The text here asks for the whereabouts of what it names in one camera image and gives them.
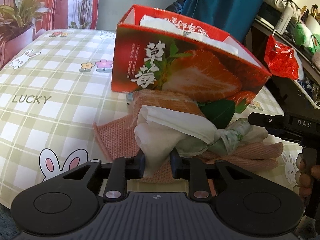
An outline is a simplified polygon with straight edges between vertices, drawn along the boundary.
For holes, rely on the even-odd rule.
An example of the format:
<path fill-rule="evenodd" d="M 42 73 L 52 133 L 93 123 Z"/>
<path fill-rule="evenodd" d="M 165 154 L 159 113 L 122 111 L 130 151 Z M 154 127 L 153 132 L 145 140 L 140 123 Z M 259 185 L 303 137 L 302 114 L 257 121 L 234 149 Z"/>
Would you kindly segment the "person's right hand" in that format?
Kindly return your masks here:
<path fill-rule="evenodd" d="M 298 194 L 302 201 L 305 201 L 306 198 L 311 196 L 312 193 L 312 182 L 313 180 L 320 179 L 320 166 L 315 165 L 311 168 L 310 174 L 306 173 L 305 161 L 302 158 L 302 154 L 300 153 L 296 160 L 296 165 L 299 169 L 299 180 L 298 180 Z"/>

